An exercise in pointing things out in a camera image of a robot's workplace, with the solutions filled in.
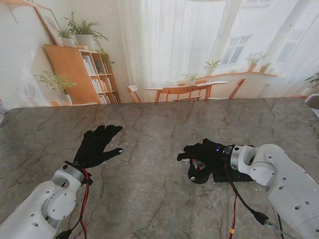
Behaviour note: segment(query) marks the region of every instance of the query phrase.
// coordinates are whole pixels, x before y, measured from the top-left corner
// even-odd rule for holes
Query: dining table
[[[202,84],[196,85],[197,88],[194,91],[206,90],[206,92],[205,92],[205,100],[208,100],[208,98],[211,95],[212,86],[214,86],[214,85],[222,85],[222,84],[227,84],[227,83],[228,83],[227,81],[206,82],[206,83],[202,83]],[[157,102],[159,102],[161,93],[164,93],[163,88],[164,87],[145,88],[144,90],[145,91],[156,91],[154,102],[157,103]]]

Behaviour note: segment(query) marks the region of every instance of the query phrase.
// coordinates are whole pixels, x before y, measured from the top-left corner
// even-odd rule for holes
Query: black gloved hand
[[[84,134],[84,139],[73,162],[83,168],[92,168],[123,153],[123,149],[121,148],[104,152],[106,145],[108,145],[112,138],[122,129],[122,126],[108,125],[105,127],[104,125],[100,125],[94,132],[91,130],[87,131]]]
[[[206,165],[204,169],[197,173],[196,178],[209,175],[216,164],[220,163],[220,159],[223,154],[223,150],[226,146],[210,141],[209,139],[203,139],[203,143],[197,143],[195,145],[188,145],[184,148],[185,153],[180,153],[177,156],[177,160],[189,158],[190,160],[196,159]]]

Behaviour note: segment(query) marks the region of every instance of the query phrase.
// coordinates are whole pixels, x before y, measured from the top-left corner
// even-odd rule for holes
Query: cable connector
[[[56,239],[68,239],[69,236],[71,235],[71,233],[72,233],[72,230],[69,229],[69,230],[67,230],[67,231],[61,232],[61,233],[60,233],[59,235],[57,235],[55,238],[56,238]]]
[[[265,214],[256,211],[253,211],[252,214],[261,225],[264,226],[265,224],[267,224],[269,217],[267,217]]]

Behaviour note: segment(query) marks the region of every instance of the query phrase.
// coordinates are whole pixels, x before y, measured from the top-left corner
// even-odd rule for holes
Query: marble table
[[[84,217],[89,239],[228,238],[230,186],[193,184],[188,164],[176,161],[185,145],[206,137],[222,144],[277,144],[319,182],[319,121],[297,98],[14,109],[0,126],[0,223],[64,160],[73,160],[83,133],[100,124],[124,127],[107,146],[124,153],[89,170],[94,180]],[[252,208],[278,223],[262,186],[236,186]],[[83,193],[84,188],[62,230],[78,219]],[[70,238],[84,238],[81,228]],[[280,237],[238,202],[233,238]]]

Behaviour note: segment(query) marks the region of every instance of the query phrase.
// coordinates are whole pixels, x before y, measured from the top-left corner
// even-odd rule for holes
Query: wooden bookshelf
[[[50,57],[54,71],[57,74],[66,75],[69,81],[77,84],[76,87],[66,89],[74,104],[94,102],[99,105],[103,104],[99,96],[104,96],[105,98],[107,96],[111,104],[116,104],[115,96],[117,102],[121,103],[112,67],[103,62],[99,53],[50,44],[45,44],[44,47]],[[88,65],[85,65],[82,57],[88,57],[91,60],[91,66],[94,71],[91,74],[89,74]],[[95,62],[100,63],[101,69],[99,71]]]

